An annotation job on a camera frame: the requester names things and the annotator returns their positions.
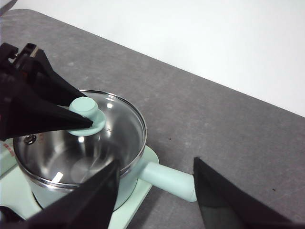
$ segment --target gray tabletop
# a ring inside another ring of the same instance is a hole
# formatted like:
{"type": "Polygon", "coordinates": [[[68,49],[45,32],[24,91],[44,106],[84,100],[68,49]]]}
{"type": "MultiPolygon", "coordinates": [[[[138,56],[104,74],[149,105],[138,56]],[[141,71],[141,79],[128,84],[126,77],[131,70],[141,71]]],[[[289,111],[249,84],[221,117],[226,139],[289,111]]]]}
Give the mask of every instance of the gray tabletop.
{"type": "MultiPolygon", "coordinates": [[[[2,42],[35,43],[76,88],[132,102],[161,164],[192,173],[200,156],[261,202],[305,221],[304,118],[35,11],[7,12],[2,42]]],[[[197,203],[153,187],[129,228],[204,226],[197,203]]]]}

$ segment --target stainless steel pot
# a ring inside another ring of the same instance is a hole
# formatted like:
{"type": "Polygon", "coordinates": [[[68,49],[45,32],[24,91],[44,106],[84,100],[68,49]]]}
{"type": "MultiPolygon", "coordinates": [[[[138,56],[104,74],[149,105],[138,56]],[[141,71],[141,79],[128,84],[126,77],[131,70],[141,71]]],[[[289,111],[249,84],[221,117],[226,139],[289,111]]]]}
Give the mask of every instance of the stainless steel pot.
{"type": "Polygon", "coordinates": [[[193,176],[142,158],[147,128],[141,113],[127,100],[101,91],[82,91],[106,116],[105,127],[90,136],[51,131],[17,137],[14,149],[19,167],[42,207],[77,188],[114,158],[121,163],[114,209],[143,179],[190,202],[196,201],[193,176]]]}

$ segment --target pot lid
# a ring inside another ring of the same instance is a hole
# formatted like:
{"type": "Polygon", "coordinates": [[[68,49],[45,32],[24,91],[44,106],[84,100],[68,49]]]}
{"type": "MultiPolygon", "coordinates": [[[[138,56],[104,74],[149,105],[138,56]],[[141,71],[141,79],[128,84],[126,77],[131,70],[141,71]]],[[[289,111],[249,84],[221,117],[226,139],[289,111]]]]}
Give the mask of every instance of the pot lid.
{"type": "Polygon", "coordinates": [[[119,159],[121,176],[141,157],[146,124],[128,101],[101,91],[82,91],[104,115],[103,129],[93,135],[50,131],[14,138],[17,161],[32,178],[53,184],[79,184],[113,159],[119,159]]]}

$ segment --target mint green knob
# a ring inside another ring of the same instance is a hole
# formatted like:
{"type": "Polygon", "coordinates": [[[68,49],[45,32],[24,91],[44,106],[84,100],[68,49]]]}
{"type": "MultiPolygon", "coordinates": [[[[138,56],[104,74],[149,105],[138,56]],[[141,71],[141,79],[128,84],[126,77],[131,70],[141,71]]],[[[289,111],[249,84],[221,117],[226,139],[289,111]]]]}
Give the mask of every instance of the mint green knob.
{"type": "Polygon", "coordinates": [[[72,135],[89,136],[101,131],[106,124],[105,114],[99,110],[97,103],[89,97],[79,97],[74,99],[69,106],[69,110],[78,113],[93,121],[93,125],[85,129],[68,130],[72,135]]]}

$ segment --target white wall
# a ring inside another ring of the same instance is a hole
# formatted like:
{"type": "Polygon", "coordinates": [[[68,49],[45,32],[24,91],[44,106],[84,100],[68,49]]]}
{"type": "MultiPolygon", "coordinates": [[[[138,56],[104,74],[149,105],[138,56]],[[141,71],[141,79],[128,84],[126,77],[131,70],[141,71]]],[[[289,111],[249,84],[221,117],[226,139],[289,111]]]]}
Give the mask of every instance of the white wall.
{"type": "Polygon", "coordinates": [[[19,0],[19,8],[305,116],[304,0],[19,0]]]}

